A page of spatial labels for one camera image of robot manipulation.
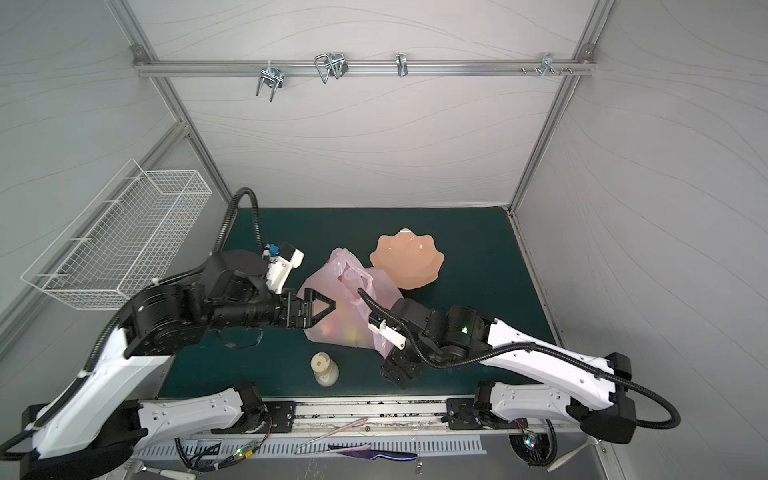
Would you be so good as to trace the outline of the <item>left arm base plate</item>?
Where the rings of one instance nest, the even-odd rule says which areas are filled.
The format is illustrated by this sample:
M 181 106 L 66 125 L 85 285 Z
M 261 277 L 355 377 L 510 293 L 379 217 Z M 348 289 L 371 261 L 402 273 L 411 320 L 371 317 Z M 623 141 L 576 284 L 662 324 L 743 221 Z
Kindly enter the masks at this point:
M 233 426 L 212 429 L 214 435 L 290 433 L 296 416 L 295 401 L 267 401 L 259 413 L 243 414 Z

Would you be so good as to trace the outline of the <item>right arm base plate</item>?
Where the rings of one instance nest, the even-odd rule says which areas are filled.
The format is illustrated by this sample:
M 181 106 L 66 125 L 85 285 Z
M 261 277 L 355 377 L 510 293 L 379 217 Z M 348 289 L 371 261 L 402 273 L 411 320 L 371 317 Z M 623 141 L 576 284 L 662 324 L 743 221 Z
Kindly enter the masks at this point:
M 465 397 L 446 400 L 446 414 L 441 418 L 450 430 L 492 430 L 497 428 L 490 404 Z

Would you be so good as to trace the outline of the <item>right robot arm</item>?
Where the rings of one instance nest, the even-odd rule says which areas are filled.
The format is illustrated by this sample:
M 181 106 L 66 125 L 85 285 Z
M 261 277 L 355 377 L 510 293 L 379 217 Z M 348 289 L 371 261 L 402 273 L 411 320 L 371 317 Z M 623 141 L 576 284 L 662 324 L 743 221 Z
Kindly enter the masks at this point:
M 497 381 L 481 382 L 472 404 L 477 429 L 520 429 L 544 422 L 549 450 L 538 466 L 551 467 L 557 452 L 556 419 L 576 425 L 587 436 L 614 444 L 629 443 L 637 429 L 671 430 L 681 423 L 666 398 L 632 379 L 631 360 L 618 352 L 592 357 L 531 337 L 504 321 L 481 316 L 466 306 L 442 314 L 402 298 L 391 308 L 366 292 L 370 329 L 393 344 L 382 375 L 405 386 L 425 367 L 453 370 L 480 364 L 534 380 L 522 394 Z

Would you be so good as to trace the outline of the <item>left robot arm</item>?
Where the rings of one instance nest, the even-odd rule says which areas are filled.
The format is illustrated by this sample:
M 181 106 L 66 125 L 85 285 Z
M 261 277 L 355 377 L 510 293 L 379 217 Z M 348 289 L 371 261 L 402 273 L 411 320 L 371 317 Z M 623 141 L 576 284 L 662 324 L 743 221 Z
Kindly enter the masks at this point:
M 218 435 L 269 429 L 271 413 L 256 387 L 169 402 L 137 400 L 135 389 L 211 331 L 308 329 L 324 316 L 322 295 L 285 289 L 302 262 L 289 244 L 228 251 L 238 213 L 227 206 L 213 249 L 191 270 L 153 282 L 107 322 L 84 366 L 52 402 L 28 407 L 22 430 L 1 446 L 24 479 L 95 479 L 154 441 L 200 431 Z

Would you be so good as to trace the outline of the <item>pink plastic bag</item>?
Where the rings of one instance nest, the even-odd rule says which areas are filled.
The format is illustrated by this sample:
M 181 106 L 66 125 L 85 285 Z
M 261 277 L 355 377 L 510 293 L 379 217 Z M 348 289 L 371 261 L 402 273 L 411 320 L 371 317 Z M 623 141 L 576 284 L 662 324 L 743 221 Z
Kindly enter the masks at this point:
M 361 299 L 363 289 L 374 301 L 389 309 L 402 298 L 386 272 L 366 268 L 349 250 L 337 248 L 327 262 L 301 285 L 299 292 L 312 289 L 336 302 L 333 312 L 305 331 L 315 343 L 371 349 L 387 356 L 393 344 L 369 329 L 371 309 Z

